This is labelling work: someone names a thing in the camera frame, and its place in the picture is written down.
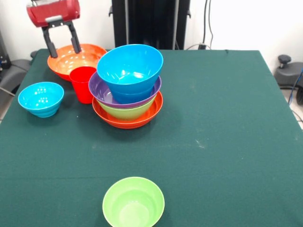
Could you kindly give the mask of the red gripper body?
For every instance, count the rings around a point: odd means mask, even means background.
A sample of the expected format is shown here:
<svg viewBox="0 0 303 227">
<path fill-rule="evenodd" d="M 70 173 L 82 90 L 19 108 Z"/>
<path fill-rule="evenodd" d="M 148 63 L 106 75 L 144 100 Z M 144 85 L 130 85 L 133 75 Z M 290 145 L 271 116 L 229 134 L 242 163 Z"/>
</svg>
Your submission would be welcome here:
<svg viewBox="0 0 303 227">
<path fill-rule="evenodd" d="M 27 4 L 26 9 L 36 27 L 45 27 L 54 21 L 71 21 L 80 17 L 78 0 L 32 0 Z"/>
</svg>

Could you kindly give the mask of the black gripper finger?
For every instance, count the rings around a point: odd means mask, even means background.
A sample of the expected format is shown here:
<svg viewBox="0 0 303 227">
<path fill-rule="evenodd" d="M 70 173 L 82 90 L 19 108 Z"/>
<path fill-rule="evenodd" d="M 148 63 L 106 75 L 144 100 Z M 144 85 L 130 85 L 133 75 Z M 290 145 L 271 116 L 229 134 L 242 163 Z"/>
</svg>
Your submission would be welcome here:
<svg viewBox="0 0 303 227">
<path fill-rule="evenodd" d="M 47 26 L 42 27 L 42 31 L 43 31 L 44 40 L 45 40 L 45 43 L 47 45 L 50 56 L 52 58 L 57 58 L 58 54 L 57 54 L 56 48 L 55 48 L 55 46 L 54 46 L 54 44 L 51 41 L 50 36 L 49 36 L 49 27 L 47 27 Z"/>
<path fill-rule="evenodd" d="M 76 33 L 76 29 L 73 25 L 73 22 L 72 21 L 67 21 L 66 25 L 68 26 L 69 31 L 71 33 L 71 43 L 72 43 L 74 52 L 75 53 L 80 53 L 81 52 L 81 46 L 80 46 L 78 36 L 77 36 L 77 33 Z"/>
</svg>

